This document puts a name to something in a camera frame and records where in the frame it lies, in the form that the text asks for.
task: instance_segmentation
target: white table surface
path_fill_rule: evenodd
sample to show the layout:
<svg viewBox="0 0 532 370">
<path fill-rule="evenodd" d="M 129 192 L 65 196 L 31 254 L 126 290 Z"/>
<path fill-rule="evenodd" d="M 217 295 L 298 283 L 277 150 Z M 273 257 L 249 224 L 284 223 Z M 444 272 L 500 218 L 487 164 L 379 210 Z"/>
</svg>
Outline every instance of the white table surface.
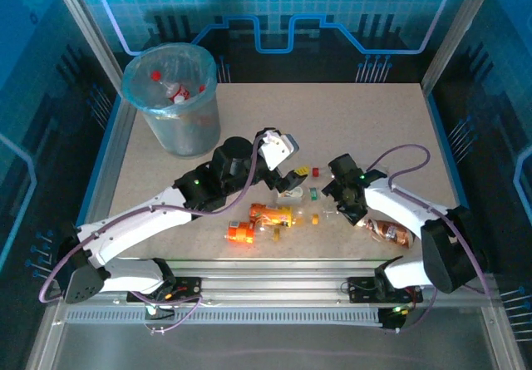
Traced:
<svg viewBox="0 0 532 370">
<path fill-rule="evenodd" d="M 383 151 L 418 143 L 432 154 L 422 170 L 397 179 L 411 192 L 436 203 L 456 206 L 429 111 L 417 84 L 222 84 L 217 91 L 222 135 L 252 140 L 273 126 L 290 133 L 299 152 L 281 166 L 286 172 L 310 165 L 326 166 L 346 152 L 360 165 L 371 164 Z M 111 214 L 157 195 L 175 179 L 211 159 L 180 160 L 168 154 L 137 113 L 116 186 Z M 424 154 L 408 149 L 389 155 L 382 164 L 393 173 L 413 166 Z M 122 257 L 164 259 L 390 259 L 404 253 L 379 243 L 343 217 L 281 230 L 281 240 L 256 239 L 253 245 L 224 239 L 230 220 L 246 221 L 253 202 L 272 204 L 274 193 L 263 182 L 227 214 L 204 217 L 168 229 L 128 249 Z"/>
</svg>

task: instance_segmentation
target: orange bottle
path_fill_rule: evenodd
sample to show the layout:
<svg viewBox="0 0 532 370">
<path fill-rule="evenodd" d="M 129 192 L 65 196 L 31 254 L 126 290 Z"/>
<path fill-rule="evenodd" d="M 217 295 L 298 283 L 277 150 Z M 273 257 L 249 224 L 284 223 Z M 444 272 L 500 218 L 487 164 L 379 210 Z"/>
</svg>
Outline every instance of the orange bottle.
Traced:
<svg viewBox="0 0 532 370">
<path fill-rule="evenodd" d="M 252 244 L 255 237 L 254 222 L 229 222 L 225 238 L 234 243 Z"/>
<path fill-rule="evenodd" d="M 263 204 L 251 204 L 249 218 L 265 226 L 280 225 L 291 227 L 293 213 L 292 208 L 289 206 L 276 208 Z"/>
</svg>

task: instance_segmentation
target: small orange bottle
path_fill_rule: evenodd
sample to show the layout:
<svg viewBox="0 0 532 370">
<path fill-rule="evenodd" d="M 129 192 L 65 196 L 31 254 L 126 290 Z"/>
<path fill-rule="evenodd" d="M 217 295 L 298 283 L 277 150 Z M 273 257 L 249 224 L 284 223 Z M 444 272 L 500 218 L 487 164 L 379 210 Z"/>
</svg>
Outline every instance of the small orange bottle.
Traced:
<svg viewBox="0 0 532 370">
<path fill-rule="evenodd" d="M 234 243 L 252 244 L 255 237 L 254 222 L 229 222 L 225 238 Z"/>
</svg>

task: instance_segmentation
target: trash can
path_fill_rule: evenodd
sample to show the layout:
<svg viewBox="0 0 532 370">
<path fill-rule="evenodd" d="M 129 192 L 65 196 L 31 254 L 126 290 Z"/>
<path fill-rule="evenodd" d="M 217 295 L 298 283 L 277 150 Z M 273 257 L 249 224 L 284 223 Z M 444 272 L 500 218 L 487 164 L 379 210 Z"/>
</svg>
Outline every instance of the trash can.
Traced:
<svg viewBox="0 0 532 370">
<path fill-rule="evenodd" d="M 195 158 L 219 140 L 216 85 L 216 64 L 207 50 L 169 43 L 142 52 L 127 65 L 122 92 L 167 151 Z"/>
</svg>

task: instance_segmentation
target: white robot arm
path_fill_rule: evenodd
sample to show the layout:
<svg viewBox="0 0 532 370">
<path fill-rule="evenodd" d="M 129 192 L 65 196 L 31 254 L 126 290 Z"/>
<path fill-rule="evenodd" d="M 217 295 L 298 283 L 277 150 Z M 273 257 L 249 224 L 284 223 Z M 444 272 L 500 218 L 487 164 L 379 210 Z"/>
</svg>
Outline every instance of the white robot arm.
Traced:
<svg viewBox="0 0 532 370">
<path fill-rule="evenodd" d="M 57 276 L 67 303 L 81 302 L 100 291 L 136 291 L 154 300 L 172 299 L 175 277 L 163 259 L 116 256 L 162 230 L 227 210 L 261 180 L 271 190 L 293 189 L 306 175 L 290 171 L 282 177 L 278 165 L 297 151 L 293 138 L 275 129 L 260 131 L 253 144 L 242 137 L 229 138 L 214 150 L 212 161 L 150 200 L 105 220 L 65 228 L 59 262 L 49 279 Z M 229 195 L 241 190 L 236 201 L 218 210 Z"/>
<path fill-rule="evenodd" d="M 480 231 L 468 209 L 459 206 L 451 210 L 391 185 L 382 172 L 364 172 L 357 167 L 349 154 L 331 161 L 329 167 L 335 178 L 323 193 L 334 198 L 338 211 L 351 224 L 355 225 L 371 208 L 390 216 L 417 237 L 404 256 L 376 270 L 376 287 L 382 297 L 396 289 L 422 285 L 451 293 L 476 277 L 470 257 L 447 222 L 464 237 L 482 270 L 487 268 Z"/>
</svg>

